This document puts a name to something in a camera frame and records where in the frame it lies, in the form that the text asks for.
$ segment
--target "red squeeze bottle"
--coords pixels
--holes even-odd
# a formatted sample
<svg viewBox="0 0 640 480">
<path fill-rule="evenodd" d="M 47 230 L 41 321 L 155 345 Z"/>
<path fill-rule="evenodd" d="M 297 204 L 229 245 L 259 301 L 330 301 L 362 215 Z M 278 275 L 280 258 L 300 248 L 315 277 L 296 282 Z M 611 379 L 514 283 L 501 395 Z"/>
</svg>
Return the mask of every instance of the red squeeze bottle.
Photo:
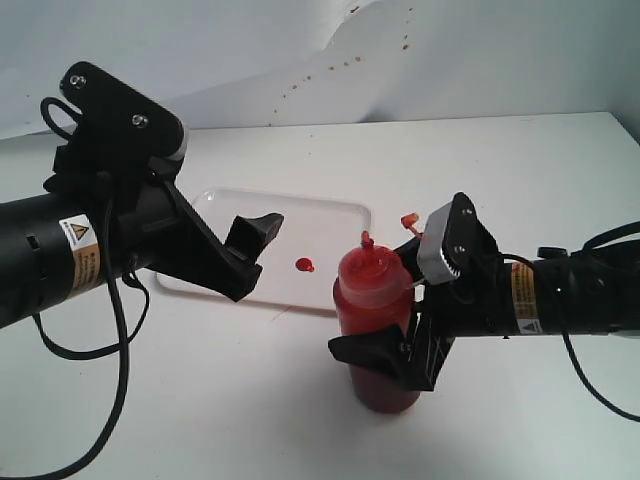
<svg viewBox="0 0 640 480">
<path fill-rule="evenodd" d="M 409 272 L 397 253 L 374 246 L 368 232 L 362 244 L 340 261 L 333 299 L 343 335 L 374 332 L 397 323 L 406 333 L 414 301 Z M 356 397 L 379 413 L 400 413 L 420 396 L 391 380 L 360 367 L 349 365 Z"/>
</svg>

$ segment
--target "white tabletop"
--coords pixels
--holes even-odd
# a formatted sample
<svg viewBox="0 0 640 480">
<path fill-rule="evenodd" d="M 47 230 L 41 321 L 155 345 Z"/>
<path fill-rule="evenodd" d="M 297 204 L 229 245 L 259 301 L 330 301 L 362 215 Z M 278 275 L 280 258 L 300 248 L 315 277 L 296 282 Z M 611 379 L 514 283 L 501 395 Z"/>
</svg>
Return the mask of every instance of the white tabletop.
<svg viewBox="0 0 640 480">
<path fill-rule="evenodd" d="M 0 200 L 42 192 L 56 143 L 0 143 Z M 606 113 L 199 131 L 178 180 L 187 198 L 223 186 L 361 202 L 391 246 L 408 238 L 400 215 L 426 216 L 463 191 L 503 251 L 532 257 L 638 220 L 640 148 Z M 334 317 L 180 296 L 141 277 L 152 304 L 125 410 L 77 478 L 640 478 L 640 425 L 590 397 L 559 338 L 460 339 L 435 393 L 378 416 L 327 350 Z M 123 297 L 132 324 L 141 299 Z M 115 339 L 104 288 L 44 319 L 69 347 Z M 575 346 L 593 383 L 639 413 L 640 343 Z M 0 331 L 0 476 L 83 454 L 111 407 L 116 365 L 54 358 L 31 320 Z"/>
</svg>

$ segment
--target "yellow warning sticker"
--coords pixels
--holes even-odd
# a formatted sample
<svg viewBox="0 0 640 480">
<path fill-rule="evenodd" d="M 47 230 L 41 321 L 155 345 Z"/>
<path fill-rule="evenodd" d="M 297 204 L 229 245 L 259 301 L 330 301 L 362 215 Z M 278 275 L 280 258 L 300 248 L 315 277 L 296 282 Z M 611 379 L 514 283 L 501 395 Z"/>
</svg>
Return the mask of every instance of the yellow warning sticker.
<svg viewBox="0 0 640 480">
<path fill-rule="evenodd" d="M 520 333 L 523 335 L 543 333 L 538 319 L 533 270 L 522 263 L 511 264 L 511 297 Z"/>
<path fill-rule="evenodd" d="M 100 247 L 96 231 L 86 215 L 63 218 L 59 223 L 69 241 L 75 264 L 69 292 L 72 297 L 95 286 L 100 274 Z"/>
</svg>

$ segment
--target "white wall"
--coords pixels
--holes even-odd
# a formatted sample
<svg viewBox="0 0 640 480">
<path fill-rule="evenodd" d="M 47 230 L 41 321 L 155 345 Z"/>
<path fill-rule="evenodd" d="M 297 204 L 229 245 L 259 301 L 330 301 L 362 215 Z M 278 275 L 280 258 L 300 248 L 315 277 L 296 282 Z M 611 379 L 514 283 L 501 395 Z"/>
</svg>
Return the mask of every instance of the white wall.
<svg viewBox="0 0 640 480">
<path fill-rule="evenodd" d="M 381 1 L 306 62 L 168 106 L 192 128 L 613 110 L 640 132 L 638 20 L 637 0 Z"/>
</svg>

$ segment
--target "clear plastic tray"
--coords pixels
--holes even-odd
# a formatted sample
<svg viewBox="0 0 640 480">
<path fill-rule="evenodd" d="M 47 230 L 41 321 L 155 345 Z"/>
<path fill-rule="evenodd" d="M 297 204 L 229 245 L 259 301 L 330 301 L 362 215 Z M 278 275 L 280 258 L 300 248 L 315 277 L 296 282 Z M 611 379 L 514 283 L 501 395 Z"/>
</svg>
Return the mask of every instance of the clear plastic tray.
<svg viewBox="0 0 640 480">
<path fill-rule="evenodd" d="M 193 202 L 195 210 L 224 241 L 236 215 L 284 215 L 278 237 L 260 256 L 264 267 L 255 290 L 245 301 L 333 310 L 332 287 L 338 263 L 371 229 L 371 211 L 363 205 L 241 190 L 211 189 Z M 296 261 L 309 258 L 314 271 L 300 271 Z M 158 274 L 171 290 L 220 297 L 197 285 Z"/>
</svg>

